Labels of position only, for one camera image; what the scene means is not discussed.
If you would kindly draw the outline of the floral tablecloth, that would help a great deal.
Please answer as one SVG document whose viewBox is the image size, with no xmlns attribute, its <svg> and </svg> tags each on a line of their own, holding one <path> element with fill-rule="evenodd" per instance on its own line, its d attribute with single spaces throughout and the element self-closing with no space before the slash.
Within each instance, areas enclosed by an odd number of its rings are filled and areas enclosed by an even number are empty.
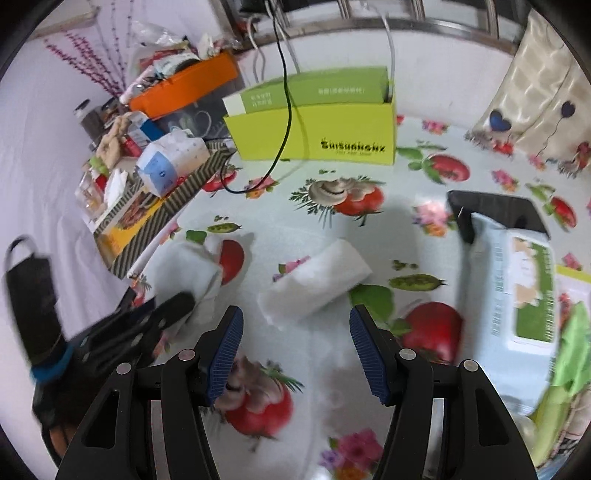
<svg viewBox="0 0 591 480">
<path fill-rule="evenodd" d="M 590 177 L 568 178 L 527 155 L 487 151 L 458 128 L 407 119 L 392 165 L 294 160 L 270 170 L 233 156 L 164 230 L 168 240 L 221 240 L 221 289 L 211 317 L 197 309 L 165 335 L 160 362 L 190 349 L 229 306 L 243 314 L 228 387 L 201 409 L 223 479 L 369 479 L 394 410 L 373 395 L 349 333 L 365 306 L 404 348 L 455 365 L 468 250 L 450 190 L 529 199 L 551 235 L 556 267 L 590 275 Z M 257 297 L 335 240 L 373 274 L 283 329 Z"/>
</svg>

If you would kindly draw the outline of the wet wipes pack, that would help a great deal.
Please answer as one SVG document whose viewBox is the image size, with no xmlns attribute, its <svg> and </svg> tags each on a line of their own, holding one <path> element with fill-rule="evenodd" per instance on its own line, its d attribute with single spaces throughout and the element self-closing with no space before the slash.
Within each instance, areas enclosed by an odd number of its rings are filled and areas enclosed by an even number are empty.
<svg viewBox="0 0 591 480">
<path fill-rule="evenodd" d="M 478 363 L 507 408 L 528 416 L 549 385 L 559 340 L 554 252 L 542 233 L 478 213 L 471 220 L 457 360 Z"/>
</svg>

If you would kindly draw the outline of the black smartphone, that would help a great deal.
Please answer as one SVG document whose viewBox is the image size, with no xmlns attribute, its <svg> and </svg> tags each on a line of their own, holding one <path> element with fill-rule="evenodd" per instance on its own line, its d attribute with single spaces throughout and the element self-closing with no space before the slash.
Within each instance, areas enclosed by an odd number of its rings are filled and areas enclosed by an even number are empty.
<svg viewBox="0 0 591 480">
<path fill-rule="evenodd" d="M 551 235 L 535 205 L 527 198 L 476 191 L 450 190 L 447 200 L 456 219 L 460 236 L 472 244 L 476 231 L 472 215 L 481 214 L 510 228 L 537 232 L 551 239 Z"/>
</svg>

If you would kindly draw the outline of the white cloth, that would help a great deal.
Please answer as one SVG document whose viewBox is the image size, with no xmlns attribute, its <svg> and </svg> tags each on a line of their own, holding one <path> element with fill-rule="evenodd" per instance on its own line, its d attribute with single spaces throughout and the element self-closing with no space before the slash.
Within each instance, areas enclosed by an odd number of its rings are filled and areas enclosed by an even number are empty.
<svg viewBox="0 0 591 480">
<path fill-rule="evenodd" d="M 204 244 L 168 240 L 156 248 L 142 271 L 149 286 L 145 299 L 159 305 L 181 292 L 192 294 L 197 314 L 211 317 L 221 289 L 221 240 L 207 237 Z"/>
</svg>

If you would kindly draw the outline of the white blue tissue pack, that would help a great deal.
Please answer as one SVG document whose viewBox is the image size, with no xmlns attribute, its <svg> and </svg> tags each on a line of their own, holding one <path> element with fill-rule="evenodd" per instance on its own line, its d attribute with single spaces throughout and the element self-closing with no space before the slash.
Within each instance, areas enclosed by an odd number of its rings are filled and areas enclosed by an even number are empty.
<svg viewBox="0 0 591 480">
<path fill-rule="evenodd" d="M 149 143 L 136 162 L 139 178 L 149 193 L 166 196 L 208 160 L 204 139 L 176 129 Z"/>
</svg>

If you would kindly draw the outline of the green microfiber cloth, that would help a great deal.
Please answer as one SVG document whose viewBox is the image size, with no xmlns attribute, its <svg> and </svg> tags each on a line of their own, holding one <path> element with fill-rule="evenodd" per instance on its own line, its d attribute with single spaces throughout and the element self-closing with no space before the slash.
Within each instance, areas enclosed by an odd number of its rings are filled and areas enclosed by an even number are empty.
<svg viewBox="0 0 591 480">
<path fill-rule="evenodd" d="M 590 382 L 590 318 L 583 302 L 571 308 L 554 366 L 551 386 L 561 399 L 571 399 Z"/>
</svg>

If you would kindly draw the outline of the striped snack box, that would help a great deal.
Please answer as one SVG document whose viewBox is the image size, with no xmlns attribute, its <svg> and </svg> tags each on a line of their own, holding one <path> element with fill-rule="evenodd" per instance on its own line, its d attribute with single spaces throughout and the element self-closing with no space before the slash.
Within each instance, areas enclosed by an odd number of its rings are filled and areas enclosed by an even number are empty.
<svg viewBox="0 0 591 480">
<path fill-rule="evenodd" d="M 134 173 L 117 203 L 97 221 L 93 237 L 107 270 L 122 279 L 160 231 L 197 196 L 207 181 L 221 169 L 235 149 L 221 142 L 204 164 L 191 173 L 166 197 L 149 193 Z"/>
</svg>

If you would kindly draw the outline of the white towel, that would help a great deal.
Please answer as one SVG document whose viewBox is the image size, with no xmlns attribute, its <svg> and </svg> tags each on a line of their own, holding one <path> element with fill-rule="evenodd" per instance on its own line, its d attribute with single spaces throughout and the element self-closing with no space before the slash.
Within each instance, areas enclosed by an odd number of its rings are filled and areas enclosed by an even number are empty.
<svg viewBox="0 0 591 480">
<path fill-rule="evenodd" d="M 259 294 L 257 303 L 263 319 L 283 329 L 321 310 L 372 274 L 370 265 L 351 243 L 335 240 L 276 280 Z"/>
</svg>

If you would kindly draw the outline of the cream heart pattern curtain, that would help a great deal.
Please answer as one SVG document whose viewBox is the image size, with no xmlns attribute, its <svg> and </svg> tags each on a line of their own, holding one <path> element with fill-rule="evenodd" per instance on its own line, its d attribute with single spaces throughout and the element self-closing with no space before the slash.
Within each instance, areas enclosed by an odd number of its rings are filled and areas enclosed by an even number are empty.
<svg viewBox="0 0 591 480">
<path fill-rule="evenodd" d="M 480 147 L 519 150 L 538 168 L 575 178 L 590 168 L 590 81 L 535 10 L 488 109 L 467 134 Z"/>
</svg>

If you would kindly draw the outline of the orange box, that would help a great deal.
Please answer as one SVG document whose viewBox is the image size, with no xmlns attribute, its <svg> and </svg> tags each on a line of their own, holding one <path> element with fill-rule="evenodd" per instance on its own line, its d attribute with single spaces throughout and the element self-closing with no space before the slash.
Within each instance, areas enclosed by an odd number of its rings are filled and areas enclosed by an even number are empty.
<svg viewBox="0 0 591 480">
<path fill-rule="evenodd" d="M 238 64 L 228 52 L 187 67 L 133 98 L 128 106 L 151 119 L 176 110 L 211 94 L 217 88 L 238 78 Z"/>
</svg>

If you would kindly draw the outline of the yellow-green cardboard box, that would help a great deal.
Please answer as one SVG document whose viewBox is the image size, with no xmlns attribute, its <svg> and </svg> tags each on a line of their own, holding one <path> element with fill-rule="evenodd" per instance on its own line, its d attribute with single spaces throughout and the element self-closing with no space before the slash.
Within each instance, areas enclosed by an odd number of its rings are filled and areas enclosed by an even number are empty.
<svg viewBox="0 0 591 480">
<path fill-rule="evenodd" d="M 396 99 L 385 66 L 308 71 L 223 99 L 238 153 L 247 161 L 394 163 Z"/>
</svg>

